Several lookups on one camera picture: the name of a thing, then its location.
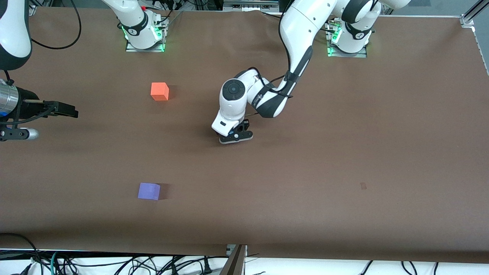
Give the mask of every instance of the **black cable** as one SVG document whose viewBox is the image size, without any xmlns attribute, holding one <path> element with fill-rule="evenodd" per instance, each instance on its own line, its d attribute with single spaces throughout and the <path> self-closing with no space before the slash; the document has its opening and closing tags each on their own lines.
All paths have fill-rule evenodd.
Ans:
<svg viewBox="0 0 489 275">
<path fill-rule="evenodd" d="M 277 15 L 273 15 L 273 14 L 268 14 L 266 12 L 262 12 L 262 13 L 265 14 L 265 15 L 268 15 L 268 16 L 275 17 L 275 18 L 282 18 L 281 16 L 277 16 Z M 332 29 L 320 28 L 319 30 L 327 31 L 327 32 L 330 32 L 330 33 L 335 33 L 335 31 L 333 31 Z"/>
<path fill-rule="evenodd" d="M 369 262 L 368 262 L 368 264 L 367 264 L 367 266 L 366 266 L 366 267 L 363 269 L 363 272 L 362 272 L 362 273 L 360 273 L 360 275 L 365 275 L 365 274 L 367 274 L 367 271 L 368 271 L 368 269 L 369 269 L 370 265 L 371 265 L 373 262 L 374 262 L 374 261 L 369 261 Z"/>
<path fill-rule="evenodd" d="M 168 15 L 167 15 L 167 16 L 166 16 L 164 19 L 162 19 L 162 20 L 160 20 L 160 21 L 156 21 L 156 24 L 160 24 L 161 22 L 163 22 L 163 21 L 167 20 L 167 19 L 170 17 L 170 15 L 172 14 L 172 11 L 173 11 L 173 10 L 170 10 L 170 12 L 168 13 Z"/>
<path fill-rule="evenodd" d="M 416 267 L 414 267 L 414 264 L 413 262 L 409 261 L 409 263 L 411 264 L 411 266 L 413 267 L 413 270 L 414 270 L 414 275 L 418 275 L 418 271 L 416 271 Z M 404 269 L 404 271 L 406 271 L 406 273 L 408 273 L 409 275 L 413 275 L 412 273 L 410 273 L 406 267 L 404 266 L 404 261 L 401 261 L 400 264 L 402 265 L 402 268 Z"/>
<path fill-rule="evenodd" d="M 162 275 L 165 271 L 171 268 L 172 264 L 175 264 L 177 261 L 183 259 L 184 256 L 175 256 L 173 257 L 166 265 L 164 265 L 157 273 L 156 275 Z"/>
<path fill-rule="evenodd" d="M 56 106 L 52 106 L 51 108 L 47 109 L 46 111 L 40 113 L 39 115 L 35 116 L 35 117 L 31 117 L 31 118 L 28 118 L 28 119 L 24 119 L 24 120 L 20 120 L 20 121 L 12 121 L 12 122 L 0 122 L 0 125 L 17 125 L 17 124 L 22 124 L 22 123 L 27 123 L 27 122 L 31 122 L 33 120 L 36 120 L 38 118 L 41 118 L 47 114 L 49 114 L 50 112 L 52 112 L 54 109 L 56 108 Z"/>
<path fill-rule="evenodd" d="M 255 71 L 256 71 L 256 73 L 257 73 L 257 75 L 258 75 L 258 78 L 259 78 L 259 79 L 260 79 L 260 81 L 262 82 L 263 86 L 266 86 L 265 81 L 263 80 L 263 77 L 262 77 L 262 74 L 260 73 L 260 71 L 259 71 L 257 68 L 255 68 L 255 67 L 249 67 L 249 68 L 248 68 L 248 70 L 251 70 L 251 69 L 253 69 L 253 70 L 255 70 Z M 288 94 L 280 93 L 281 91 L 276 91 L 276 90 L 273 90 L 273 89 L 270 89 L 270 90 L 268 90 L 268 91 L 270 91 L 270 92 L 274 92 L 274 93 L 276 93 L 276 94 L 279 94 L 279 95 L 284 96 L 284 97 L 287 97 L 287 98 L 292 98 L 292 97 L 293 97 L 292 95 L 288 95 Z"/>
<path fill-rule="evenodd" d="M 262 77 L 262 74 L 260 73 L 260 71 L 257 68 L 255 68 L 255 67 L 249 67 L 247 70 L 251 70 L 251 69 L 253 69 L 253 70 L 255 70 L 257 72 L 258 78 L 262 82 L 263 86 L 266 86 L 265 81 L 263 81 L 263 77 Z"/>
<path fill-rule="evenodd" d="M 159 270 L 159 269 L 156 267 L 156 264 L 154 263 L 154 261 L 153 261 L 152 259 L 151 259 L 150 261 L 153 263 L 153 267 L 151 267 L 151 266 L 149 266 L 149 265 L 147 265 L 147 264 L 144 264 L 144 263 L 142 263 L 142 262 L 140 262 L 140 261 L 138 261 L 138 260 L 134 260 L 134 261 L 135 261 L 135 262 L 137 262 L 137 263 L 142 264 L 142 265 L 141 265 L 142 267 L 144 266 L 144 267 L 149 268 L 149 269 L 151 269 L 151 270 L 153 270 L 153 271 L 158 272 L 158 270 Z"/>
<path fill-rule="evenodd" d="M 209 0 L 207 0 L 207 2 L 202 3 L 202 4 L 192 3 L 192 1 L 190 1 L 190 0 L 187 0 L 187 1 L 189 3 L 191 3 L 192 5 L 194 5 L 195 7 L 205 7 L 207 5 L 207 3 L 209 3 Z"/>
<path fill-rule="evenodd" d="M 275 17 L 275 18 L 281 18 L 281 16 L 278 16 L 278 15 L 274 15 L 274 14 L 268 14 L 266 12 L 262 12 L 263 14 L 265 15 L 268 15 L 268 16 L 272 16 L 272 17 Z"/>
<path fill-rule="evenodd" d="M 284 78 L 284 77 L 285 77 L 285 75 L 279 76 L 279 77 L 277 77 L 277 78 L 274 78 L 274 79 L 270 80 L 270 82 L 275 82 L 275 81 L 277 81 L 277 80 L 279 80 L 279 79 L 282 79 L 282 78 Z"/>
<path fill-rule="evenodd" d="M 7 77 L 7 81 L 9 81 L 10 80 L 10 74 L 8 74 L 7 70 L 3 70 L 3 72 L 5 73 L 5 77 Z"/>
<path fill-rule="evenodd" d="M 133 271 L 132 271 L 132 272 L 129 272 L 129 275 L 134 275 L 134 272 L 135 272 L 135 271 L 136 271 L 138 268 L 143 268 L 143 269 L 146 269 L 146 270 L 147 270 L 147 271 L 149 271 L 149 272 L 150 272 L 150 274 L 151 274 L 151 271 L 150 271 L 148 268 L 144 267 L 143 265 L 144 265 L 144 263 L 145 263 L 145 262 L 149 261 L 149 260 L 150 260 L 152 257 L 154 257 L 154 256 L 150 256 L 150 257 L 148 257 L 148 258 L 147 258 L 146 260 L 144 260 L 143 262 L 139 262 L 139 261 L 138 261 L 138 260 L 136 260 L 136 259 L 135 259 L 135 260 L 133 260 L 133 261 L 131 261 L 131 263 L 132 263 L 132 265 L 133 265 L 133 266 L 131 267 L 131 269 L 132 269 Z"/>
<path fill-rule="evenodd" d="M 375 5 L 377 5 L 378 0 L 375 0 L 372 2 L 372 7 L 370 8 L 370 11 L 373 11 L 375 8 Z"/>
<path fill-rule="evenodd" d="M 435 269 L 433 270 L 433 275 L 436 275 L 436 270 L 438 269 L 439 262 L 435 263 Z"/>
<path fill-rule="evenodd" d="M 73 263 L 73 265 L 74 266 L 79 266 L 79 267 L 99 267 L 99 266 L 118 265 L 118 264 L 123 264 L 123 263 L 126 263 L 126 262 L 127 261 L 117 262 L 117 263 L 110 263 L 110 264 L 99 264 L 99 265 L 80 265 L 80 264 Z"/>
<path fill-rule="evenodd" d="M 73 2 L 73 0 L 70 0 L 70 2 L 73 5 L 73 8 L 75 9 L 76 17 L 78 18 L 79 29 L 78 29 L 78 36 L 76 37 L 76 39 L 73 42 L 71 42 L 71 44 L 63 46 L 63 47 L 46 46 L 40 42 L 37 42 L 33 38 L 31 38 L 32 42 L 38 44 L 39 46 L 43 46 L 45 48 L 48 48 L 48 49 L 66 49 L 66 48 L 69 48 L 69 47 L 75 45 L 75 43 L 78 41 L 78 39 L 80 39 L 80 36 L 82 35 L 82 20 L 80 19 L 80 14 L 78 13 L 78 9 L 76 8 L 75 3 Z"/>
<path fill-rule="evenodd" d="M 119 267 L 119 269 L 117 269 L 117 271 L 114 273 L 114 275 L 119 275 L 121 273 L 121 271 L 130 263 L 132 262 L 134 259 L 136 259 L 136 257 L 132 257 L 129 261 L 125 262 L 123 265 L 121 265 Z"/>
<path fill-rule="evenodd" d="M 23 235 L 20 235 L 20 234 L 17 234 L 17 233 L 0 233 L 0 236 L 14 236 L 14 237 L 17 237 L 17 238 L 21 238 L 21 239 L 24 239 L 27 243 L 29 243 L 29 245 L 32 247 L 32 249 L 34 250 L 34 253 L 36 255 L 36 257 L 41 260 L 41 257 L 39 256 L 39 252 L 36 248 L 36 246 L 34 246 L 34 244 L 25 236 Z M 44 268 L 42 267 L 41 265 L 41 275 L 44 275 Z"/>
<path fill-rule="evenodd" d="M 204 273 L 204 267 L 202 266 L 202 263 L 200 262 L 202 259 L 198 259 L 198 260 L 190 260 L 190 261 L 186 261 L 186 262 L 183 262 L 183 263 L 180 263 L 178 264 L 178 266 L 181 266 L 183 265 L 182 267 L 176 269 L 171 275 L 177 275 L 178 272 L 183 269 L 184 267 L 188 266 L 188 265 L 191 265 L 191 264 L 194 264 L 194 263 L 199 263 L 200 264 L 200 269 L 202 270 L 202 273 Z"/>
</svg>

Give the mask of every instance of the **power cord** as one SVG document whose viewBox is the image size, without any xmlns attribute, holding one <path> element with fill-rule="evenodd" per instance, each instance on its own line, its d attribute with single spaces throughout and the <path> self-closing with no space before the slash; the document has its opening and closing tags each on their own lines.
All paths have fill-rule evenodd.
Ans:
<svg viewBox="0 0 489 275">
<path fill-rule="evenodd" d="M 41 257 L 39 256 L 39 252 L 38 252 L 36 246 L 27 237 L 20 235 L 20 234 L 17 234 L 17 233 L 0 233 L 0 236 L 12 236 L 12 237 L 17 237 L 17 238 L 21 238 L 21 239 L 25 240 L 27 243 L 29 243 L 29 245 L 34 250 L 36 260 L 39 260 L 39 262 L 41 262 Z M 41 275 L 44 275 L 44 268 L 42 267 L 42 265 L 41 265 Z"/>
<path fill-rule="evenodd" d="M 438 269 L 439 264 L 440 264 L 439 262 L 435 263 L 435 269 L 433 270 L 433 275 L 436 275 L 436 270 Z"/>
<path fill-rule="evenodd" d="M 212 273 L 212 269 L 209 266 L 209 260 L 207 259 L 207 257 L 204 257 L 204 272 L 202 273 L 202 275 L 207 275 L 211 273 Z"/>
<path fill-rule="evenodd" d="M 414 275 L 418 275 L 418 271 L 416 271 L 416 267 L 414 266 L 413 262 L 409 261 L 409 263 L 411 264 L 411 266 L 413 267 L 413 270 L 414 270 Z M 413 275 L 411 272 L 409 272 L 406 267 L 404 266 L 404 261 L 401 261 L 400 263 L 402 265 L 402 269 L 404 269 L 404 271 L 406 271 L 406 273 L 408 273 L 409 275 Z"/>
<path fill-rule="evenodd" d="M 78 36 L 76 37 L 76 39 L 73 42 L 71 42 L 71 44 L 66 45 L 66 46 L 63 46 L 63 47 L 51 47 L 51 46 L 47 46 L 47 45 L 44 45 L 44 44 L 42 44 L 40 42 L 37 42 L 35 39 L 31 38 L 32 42 L 38 44 L 39 46 L 43 46 L 45 48 L 48 48 L 48 49 L 66 49 L 66 48 L 69 48 L 69 47 L 75 45 L 75 43 L 78 42 L 78 39 L 80 39 L 80 36 L 82 35 L 82 20 L 80 19 L 80 14 L 78 13 L 78 9 L 76 8 L 76 5 L 73 2 L 73 0 L 69 0 L 69 1 L 73 5 L 73 8 L 75 9 L 75 12 L 76 12 L 76 17 L 78 18 L 79 29 L 78 29 Z"/>
<path fill-rule="evenodd" d="M 363 272 L 362 272 L 362 273 L 360 273 L 360 275 L 365 275 L 365 274 L 367 274 L 367 271 L 368 271 L 368 269 L 370 268 L 370 265 L 371 265 L 373 262 L 374 262 L 373 260 L 369 261 L 369 262 L 368 262 L 368 264 L 367 264 L 367 266 L 365 266 L 365 268 L 363 269 Z"/>
</svg>

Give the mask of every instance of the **brown table surface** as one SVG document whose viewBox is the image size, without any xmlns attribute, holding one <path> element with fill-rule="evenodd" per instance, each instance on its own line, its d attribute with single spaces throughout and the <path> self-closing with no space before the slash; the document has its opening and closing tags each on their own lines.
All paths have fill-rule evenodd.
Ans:
<svg viewBox="0 0 489 275">
<path fill-rule="evenodd" d="M 165 53 L 126 53 L 112 11 L 80 15 L 77 44 L 34 45 L 11 72 L 80 117 L 0 144 L 0 231 L 43 249 L 489 262 L 489 77 L 457 18 L 379 18 L 367 59 L 328 57 L 318 34 L 283 113 L 223 146 L 210 127 L 222 83 L 287 69 L 277 19 L 184 12 Z M 68 8 L 30 26 L 50 46 L 78 29 Z M 170 198 L 138 199 L 141 182 Z"/>
</svg>

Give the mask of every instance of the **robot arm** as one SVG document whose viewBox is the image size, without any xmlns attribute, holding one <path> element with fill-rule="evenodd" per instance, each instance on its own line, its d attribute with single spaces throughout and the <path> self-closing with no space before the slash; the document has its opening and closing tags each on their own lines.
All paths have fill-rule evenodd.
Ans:
<svg viewBox="0 0 489 275">
<path fill-rule="evenodd" d="M 150 48 L 162 39 L 160 27 L 167 18 L 162 20 L 159 14 L 143 11 L 137 0 L 102 1 L 117 15 L 126 39 L 135 48 Z M 0 0 L 0 70 L 18 69 L 31 55 L 28 9 L 28 0 Z M 13 83 L 8 75 L 6 82 L 0 79 L 0 141 L 36 139 L 38 131 L 19 125 L 40 117 L 78 117 L 74 106 L 40 100 L 35 93 Z"/>
<path fill-rule="evenodd" d="M 166 18 L 141 8 L 137 0 L 102 0 L 122 24 L 126 39 L 138 49 L 147 49 L 163 38 L 162 27 Z"/>
<path fill-rule="evenodd" d="M 262 117 L 276 117 L 312 57 L 312 42 L 316 33 L 333 12 L 337 0 L 296 0 L 280 20 L 280 38 L 289 59 L 289 68 L 278 87 L 255 69 L 241 72 L 224 83 L 220 93 L 220 110 L 212 128 L 222 137 L 221 143 L 251 139 L 241 125 L 249 103 Z"/>
<path fill-rule="evenodd" d="M 0 69 L 18 69 L 31 55 L 28 4 L 29 0 L 0 0 Z"/>
<path fill-rule="evenodd" d="M 385 0 L 390 7 L 400 8 L 410 0 Z M 368 43 L 371 28 L 380 14 L 378 0 L 295 0 L 280 19 L 279 34 L 289 59 L 289 68 L 278 87 L 250 68 L 226 81 L 220 92 L 219 112 L 212 129 L 220 135 L 220 143 L 248 140 L 245 119 L 246 103 L 262 117 L 272 118 L 284 109 L 287 99 L 312 57 L 312 42 L 331 14 L 340 16 L 342 30 L 336 44 L 346 52 L 357 52 Z"/>
</svg>

